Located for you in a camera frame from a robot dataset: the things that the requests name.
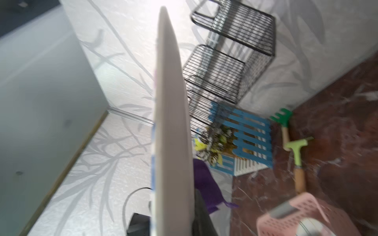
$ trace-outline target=purple bag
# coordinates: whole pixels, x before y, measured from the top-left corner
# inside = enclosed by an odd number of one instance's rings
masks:
[[[193,159],[193,170],[194,188],[201,192],[209,214],[219,210],[217,205],[222,202],[230,208],[239,207],[223,198],[222,192],[211,176],[208,166],[202,160]]]

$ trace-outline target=yellow ribbon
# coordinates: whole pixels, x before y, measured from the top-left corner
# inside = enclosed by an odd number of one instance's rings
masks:
[[[195,139],[194,141],[195,141],[195,147],[194,147],[194,149],[196,151],[204,150],[208,146],[207,144],[204,144],[203,142],[200,142],[198,139]],[[223,165],[223,159],[222,159],[222,155],[220,154],[220,151],[219,150],[215,150],[215,149],[211,149],[210,151],[212,151],[214,153],[218,153],[218,164]]]

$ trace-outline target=cabinet door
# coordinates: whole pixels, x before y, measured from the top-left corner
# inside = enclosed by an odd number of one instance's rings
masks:
[[[2,235],[27,233],[107,105],[61,6],[0,38]]]

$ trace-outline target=wire rack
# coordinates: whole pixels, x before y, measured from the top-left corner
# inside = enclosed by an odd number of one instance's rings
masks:
[[[244,63],[198,45],[183,68],[194,134],[218,128],[272,60],[252,50]]]
[[[206,45],[197,46],[183,68],[186,89],[213,101],[237,103],[244,62]]]
[[[217,3],[214,17],[199,13],[206,1]],[[263,53],[275,55],[275,18],[242,3],[232,0],[204,0],[191,15],[192,21],[242,45]]]
[[[230,104],[216,102],[217,98],[211,93],[199,94],[188,90],[187,94],[192,136],[202,135],[205,131],[211,133],[213,128],[219,128],[234,107]]]

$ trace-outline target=white vent grille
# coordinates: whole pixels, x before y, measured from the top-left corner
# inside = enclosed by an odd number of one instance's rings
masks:
[[[235,158],[234,176],[240,176],[266,168],[268,168],[266,165],[255,162],[254,160],[242,160],[240,158]]]

